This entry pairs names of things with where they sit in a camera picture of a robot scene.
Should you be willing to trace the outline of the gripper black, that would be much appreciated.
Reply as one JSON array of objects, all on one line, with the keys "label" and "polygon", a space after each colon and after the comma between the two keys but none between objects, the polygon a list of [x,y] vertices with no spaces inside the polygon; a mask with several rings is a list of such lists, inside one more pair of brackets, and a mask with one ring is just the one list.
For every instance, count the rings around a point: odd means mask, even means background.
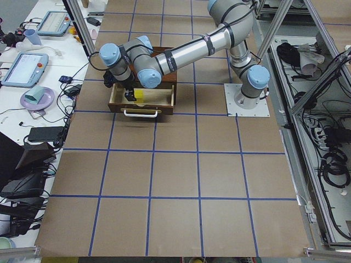
[{"label": "gripper black", "polygon": [[136,101],[134,88],[137,86],[134,76],[129,76],[127,79],[119,81],[119,84],[126,90],[124,93],[128,101]]}]

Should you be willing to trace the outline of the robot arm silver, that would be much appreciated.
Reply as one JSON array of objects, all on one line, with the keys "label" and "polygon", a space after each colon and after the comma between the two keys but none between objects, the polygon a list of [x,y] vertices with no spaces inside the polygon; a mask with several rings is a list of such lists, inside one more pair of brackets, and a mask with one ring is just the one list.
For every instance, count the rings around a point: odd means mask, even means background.
[{"label": "robot arm silver", "polygon": [[134,100],[134,82],[139,80],[144,88],[160,85],[162,76],[187,66],[216,52],[230,52],[230,67],[239,77],[242,86],[234,96],[235,103],[244,109],[253,109],[270,80],[269,71],[252,60],[246,37],[252,30],[256,4],[244,1],[209,1],[207,9],[216,29],[199,38],[167,49],[152,56],[152,46],[147,36],[140,36],[123,45],[104,44],[99,57],[112,75],[126,90],[126,98]]}]

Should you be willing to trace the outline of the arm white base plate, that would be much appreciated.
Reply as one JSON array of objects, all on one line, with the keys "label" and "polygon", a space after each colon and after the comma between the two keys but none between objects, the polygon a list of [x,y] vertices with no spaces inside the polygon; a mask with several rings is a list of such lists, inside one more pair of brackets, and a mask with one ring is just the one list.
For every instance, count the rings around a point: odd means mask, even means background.
[{"label": "arm white base plate", "polygon": [[270,117],[264,91],[255,99],[245,97],[241,92],[242,84],[225,83],[224,92],[229,117]]}]

